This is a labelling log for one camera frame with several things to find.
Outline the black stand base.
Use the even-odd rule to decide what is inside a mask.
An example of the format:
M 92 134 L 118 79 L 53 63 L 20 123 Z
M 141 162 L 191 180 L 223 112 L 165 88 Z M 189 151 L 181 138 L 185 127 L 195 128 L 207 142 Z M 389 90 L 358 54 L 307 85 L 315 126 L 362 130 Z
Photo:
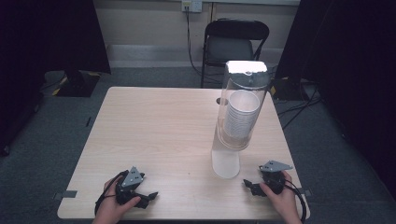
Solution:
M 90 97 L 100 79 L 100 75 L 94 72 L 65 70 L 64 73 L 65 78 L 53 92 L 54 96 Z

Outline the white wall socket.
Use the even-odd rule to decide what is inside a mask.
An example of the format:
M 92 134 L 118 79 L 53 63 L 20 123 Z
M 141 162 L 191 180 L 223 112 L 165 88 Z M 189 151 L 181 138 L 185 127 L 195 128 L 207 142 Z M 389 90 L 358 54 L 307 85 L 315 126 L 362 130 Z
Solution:
M 203 10 L 202 0 L 182 0 L 181 10 L 183 12 L 201 13 Z

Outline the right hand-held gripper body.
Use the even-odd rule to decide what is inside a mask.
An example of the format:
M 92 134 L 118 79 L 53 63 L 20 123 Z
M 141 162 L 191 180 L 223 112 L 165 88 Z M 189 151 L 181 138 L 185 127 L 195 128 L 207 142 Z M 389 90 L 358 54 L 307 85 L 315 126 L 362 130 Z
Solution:
M 286 182 L 283 171 L 291 170 L 292 166 L 279 161 L 268 161 L 264 165 L 260 165 L 259 169 L 264 183 L 273 193 L 280 194 Z

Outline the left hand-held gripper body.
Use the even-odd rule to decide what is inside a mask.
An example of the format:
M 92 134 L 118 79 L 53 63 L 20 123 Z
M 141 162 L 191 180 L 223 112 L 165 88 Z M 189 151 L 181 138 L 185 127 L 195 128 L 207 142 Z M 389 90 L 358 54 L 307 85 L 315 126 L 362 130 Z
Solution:
M 140 173 L 136 167 L 132 167 L 130 171 L 121 174 L 121 178 L 116 184 L 116 201 L 118 204 L 126 204 L 132 198 L 139 197 L 147 199 L 145 195 L 135 192 L 135 189 L 143 182 L 143 173 Z

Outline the black curtain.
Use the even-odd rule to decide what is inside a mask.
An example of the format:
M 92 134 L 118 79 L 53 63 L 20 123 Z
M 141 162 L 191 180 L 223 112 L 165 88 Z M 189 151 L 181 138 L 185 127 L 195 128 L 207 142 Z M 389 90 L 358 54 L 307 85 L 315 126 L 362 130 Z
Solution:
M 318 83 L 396 200 L 396 0 L 300 0 L 276 77 Z
M 0 156 L 65 70 L 110 72 L 93 0 L 0 0 Z

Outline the person's left hand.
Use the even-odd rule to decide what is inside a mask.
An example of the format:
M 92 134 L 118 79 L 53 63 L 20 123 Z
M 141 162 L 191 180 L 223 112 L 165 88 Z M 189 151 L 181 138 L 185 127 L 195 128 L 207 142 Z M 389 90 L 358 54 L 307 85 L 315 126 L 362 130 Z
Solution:
M 92 224 L 117 224 L 130 209 L 140 201 L 140 197 L 133 197 L 125 204 L 118 204 L 115 197 L 116 181 L 109 179 L 104 184 L 105 198 L 100 203 Z

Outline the stack of white paper cups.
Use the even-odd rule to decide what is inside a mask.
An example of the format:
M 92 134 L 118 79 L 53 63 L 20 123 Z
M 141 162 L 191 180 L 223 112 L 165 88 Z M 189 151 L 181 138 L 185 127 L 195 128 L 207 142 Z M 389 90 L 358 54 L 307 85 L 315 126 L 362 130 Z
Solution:
M 260 100 L 252 91 L 234 91 L 227 104 L 224 131 L 232 138 L 249 135 L 259 114 Z

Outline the person's right hand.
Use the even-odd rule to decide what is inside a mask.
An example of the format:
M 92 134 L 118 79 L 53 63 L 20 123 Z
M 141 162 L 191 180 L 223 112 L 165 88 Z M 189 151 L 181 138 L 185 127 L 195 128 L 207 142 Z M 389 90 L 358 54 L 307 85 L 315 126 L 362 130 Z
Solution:
M 283 189 L 280 194 L 275 194 L 263 182 L 260 183 L 260 187 L 285 224 L 303 224 L 298 214 L 296 197 L 292 190 Z

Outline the clear tube cup dispenser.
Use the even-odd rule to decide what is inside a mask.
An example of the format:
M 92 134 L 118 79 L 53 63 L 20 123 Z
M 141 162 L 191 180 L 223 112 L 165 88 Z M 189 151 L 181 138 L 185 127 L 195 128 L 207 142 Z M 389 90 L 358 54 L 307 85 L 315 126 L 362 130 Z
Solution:
M 221 178 L 233 178 L 240 172 L 239 152 L 248 147 L 253 130 L 261 113 L 271 78 L 267 66 L 260 61 L 228 61 L 225 65 L 219 113 L 212 145 L 212 167 Z M 234 91 L 252 91 L 260 100 L 259 114 L 251 132 L 245 138 L 232 138 L 223 129 L 228 99 Z

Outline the black folding chair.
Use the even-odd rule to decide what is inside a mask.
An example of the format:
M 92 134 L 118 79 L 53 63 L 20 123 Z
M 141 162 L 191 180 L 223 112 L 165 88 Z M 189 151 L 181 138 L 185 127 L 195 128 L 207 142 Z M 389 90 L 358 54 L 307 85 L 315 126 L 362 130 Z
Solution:
M 258 61 L 269 34 L 269 27 L 261 21 L 223 18 L 210 22 L 205 28 L 200 87 L 209 79 L 205 72 L 208 66 Z

